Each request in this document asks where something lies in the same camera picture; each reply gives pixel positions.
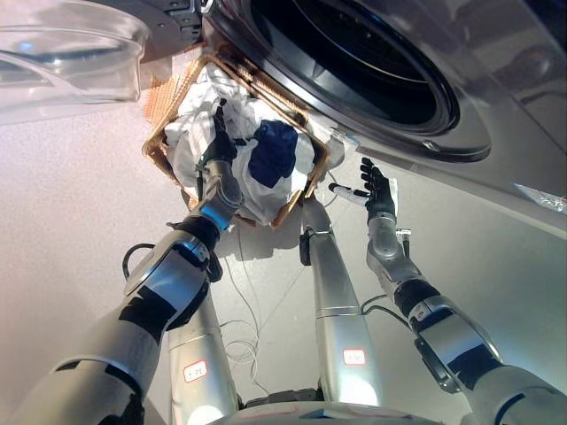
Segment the black robot glove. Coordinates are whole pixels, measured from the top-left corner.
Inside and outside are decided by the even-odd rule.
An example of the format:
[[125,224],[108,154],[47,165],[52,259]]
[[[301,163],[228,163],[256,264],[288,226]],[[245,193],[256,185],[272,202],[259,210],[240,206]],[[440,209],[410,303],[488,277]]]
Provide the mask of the black robot glove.
[[369,220],[380,213],[395,217],[396,207],[390,193],[390,181],[368,158],[362,159],[361,171],[361,178],[365,181],[364,189],[369,192],[369,200],[365,204],[369,212]]

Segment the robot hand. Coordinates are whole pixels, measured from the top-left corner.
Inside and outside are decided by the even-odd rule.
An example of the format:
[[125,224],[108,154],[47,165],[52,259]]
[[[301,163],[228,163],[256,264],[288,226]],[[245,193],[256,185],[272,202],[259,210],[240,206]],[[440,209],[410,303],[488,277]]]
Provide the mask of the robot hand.
[[395,217],[396,207],[390,191],[390,181],[368,158],[362,159],[361,171],[361,178],[366,182],[364,189],[369,191],[369,200],[365,204],[369,221],[384,213]]
[[199,161],[201,166],[206,166],[206,163],[211,160],[226,161],[232,164],[232,160],[237,157],[237,148],[230,141],[224,124],[222,107],[226,103],[226,99],[221,99],[221,103],[216,108],[216,113],[213,116],[215,136]]
[[365,181],[364,189],[368,192],[358,189],[352,190],[337,183],[330,184],[329,190],[355,204],[365,206],[369,212],[368,221],[379,214],[387,214],[395,220],[396,193],[392,195],[390,179],[384,177],[380,169],[368,158],[362,159],[361,171],[361,178]]

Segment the floor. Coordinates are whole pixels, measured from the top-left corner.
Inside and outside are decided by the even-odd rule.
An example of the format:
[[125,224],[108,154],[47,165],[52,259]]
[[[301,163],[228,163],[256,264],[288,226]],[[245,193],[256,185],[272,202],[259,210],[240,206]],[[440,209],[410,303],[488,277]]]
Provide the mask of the floor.
[[[120,302],[124,251],[158,240],[167,221],[186,213],[179,191],[141,154],[150,126],[140,108],[0,128],[0,421]],[[356,186],[359,162],[348,151],[332,173]],[[388,166],[384,172],[399,180],[399,224],[412,228],[412,256],[430,282],[486,328],[508,363],[567,391],[565,241],[441,183]],[[328,182],[317,196],[330,203],[362,301],[381,292],[365,266],[366,214],[333,200]],[[257,379],[270,391],[313,387],[318,379],[312,276],[299,263],[299,219],[296,211],[278,229],[233,227],[218,249],[260,321]],[[212,291],[220,321],[251,320],[228,273]],[[411,334],[379,312],[368,323],[387,406],[447,424],[474,423],[463,397],[443,393],[431,379]],[[228,342],[250,337],[250,330],[232,325],[225,334]],[[233,374],[244,400],[262,396],[249,366],[233,365]],[[168,394],[162,356],[150,391],[153,413],[167,418]]]

